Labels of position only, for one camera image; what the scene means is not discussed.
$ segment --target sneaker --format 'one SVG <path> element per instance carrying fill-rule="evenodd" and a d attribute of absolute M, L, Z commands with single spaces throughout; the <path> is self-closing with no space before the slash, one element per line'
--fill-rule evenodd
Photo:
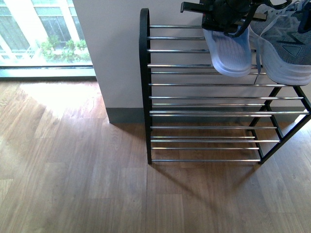
<path fill-rule="evenodd" d="M 248 29 L 231 38 L 222 32 L 203 30 L 214 68 L 230 77 L 242 77 L 251 71 L 252 57 Z"/>
<path fill-rule="evenodd" d="M 261 5 L 257 13 L 267 13 L 267 21 L 250 24 L 250 42 L 260 53 L 267 75 L 276 83 L 307 85 L 311 81 L 309 1 L 294 0 L 281 10 Z"/>

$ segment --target chrome bar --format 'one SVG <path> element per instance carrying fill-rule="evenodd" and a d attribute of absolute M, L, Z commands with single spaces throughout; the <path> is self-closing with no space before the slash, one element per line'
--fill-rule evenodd
<path fill-rule="evenodd" d="M 153 103 L 154 106 L 203 106 L 206 108 L 211 107 L 261 107 L 264 103 L 219 103 L 219 104 L 205 104 L 205 103 Z"/>
<path fill-rule="evenodd" d="M 151 126 L 160 130 L 275 130 L 274 126 Z"/>
<path fill-rule="evenodd" d="M 151 74 L 169 74 L 169 75 L 220 75 L 218 72 L 151 72 Z"/>
<path fill-rule="evenodd" d="M 150 25 L 150 28 L 202 29 L 201 25 Z"/>
<path fill-rule="evenodd" d="M 150 114 L 151 117 L 272 117 L 272 115 L 259 115 L 259 114 L 245 114 L 245 115 L 235 115 L 235 114 L 201 114 L 201 115 L 195 115 L 195 114 L 189 114 L 189 115 L 183 115 L 183 114 Z"/>
<path fill-rule="evenodd" d="M 303 97 L 199 97 L 199 96 L 150 96 L 151 100 L 302 100 Z"/>
<path fill-rule="evenodd" d="M 221 115 L 278 115 L 278 114 L 299 114 L 299 115 L 309 115 L 309 112 L 305 111 L 282 111 L 282 112 L 272 112 L 272 111 L 261 111 L 261 112 L 227 112 L 227 111 L 150 111 L 150 114 L 185 114 L 185 115 L 206 115 L 206 114 L 221 114 Z"/>
<path fill-rule="evenodd" d="M 204 138 L 204 139 L 211 139 L 211 138 L 221 138 L 221 139 L 237 139 L 237 138 L 255 138 L 254 136 L 151 136 L 152 138 Z"/>
<path fill-rule="evenodd" d="M 147 40 L 204 40 L 205 37 L 148 36 Z"/>
<path fill-rule="evenodd" d="M 190 143 L 279 143 L 280 140 L 182 140 L 182 139 L 153 139 L 151 142 L 190 142 Z"/>
<path fill-rule="evenodd" d="M 260 162 L 260 159 L 153 159 L 152 162 Z"/>
<path fill-rule="evenodd" d="M 212 64 L 189 64 L 189 65 L 182 65 L 182 64 L 148 64 L 148 68 L 196 68 L 196 69 L 214 69 Z M 252 69 L 257 69 L 257 65 L 252 65 Z"/>
<path fill-rule="evenodd" d="M 208 84 L 208 83 L 150 83 L 149 86 L 289 87 L 283 84 Z"/>
<path fill-rule="evenodd" d="M 148 53 L 209 53 L 209 50 L 147 50 Z"/>
<path fill-rule="evenodd" d="M 151 147 L 153 150 L 259 150 L 258 147 Z"/>

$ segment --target shoe sole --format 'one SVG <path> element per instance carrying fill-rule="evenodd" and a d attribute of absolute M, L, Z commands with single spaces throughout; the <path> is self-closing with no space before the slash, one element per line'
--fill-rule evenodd
<path fill-rule="evenodd" d="M 304 86 L 311 81 L 311 66 L 295 65 L 284 62 L 274 46 L 266 39 L 259 37 L 249 27 L 249 40 L 256 44 L 258 40 L 262 66 L 268 77 L 280 84 Z"/>
<path fill-rule="evenodd" d="M 250 73 L 251 50 L 248 31 L 237 38 L 230 38 L 219 32 L 203 31 L 213 66 L 219 73 L 235 78 Z"/>

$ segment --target window sill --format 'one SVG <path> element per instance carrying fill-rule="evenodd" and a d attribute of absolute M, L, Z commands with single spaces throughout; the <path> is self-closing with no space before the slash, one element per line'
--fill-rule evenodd
<path fill-rule="evenodd" d="M 93 66 L 78 67 L 0 67 L 1 80 L 96 80 Z"/>

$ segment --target glass window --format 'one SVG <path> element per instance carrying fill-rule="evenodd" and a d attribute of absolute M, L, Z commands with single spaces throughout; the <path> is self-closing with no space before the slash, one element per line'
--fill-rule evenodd
<path fill-rule="evenodd" d="M 76 26 L 79 38 L 80 38 L 80 40 L 84 40 L 84 35 L 83 35 L 82 28 L 81 28 L 81 25 L 80 25 L 80 22 L 79 22 L 79 19 L 77 16 L 77 12 L 74 9 L 74 7 L 70 7 L 69 9 L 70 9 L 70 13 L 71 13 L 72 19 L 74 21 L 74 24 Z"/>
<path fill-rule="evenodd" d="M 0 17 L 0 32 L 6 44 L 15 52 L 27 50 L 29 43 L 7 7 L 0 7 Z"/>
<path fill-rule="evenodd" d="M 62 11 L 59 7 L 36 7 L 35 11 L 40 17 L 48 36 L 59 39 L 58 49 L 64 47 L 71 39 Z"/>
<path fill-rule="evenodd" d="M 57 5 L 59 0 L 31 0 L 34 6 L 36 5 Z"/>
<path fill-rule="evenodd" d="M 72 0 L 7 3 L 0 0 L 0 66 L 92 65 Z"/>

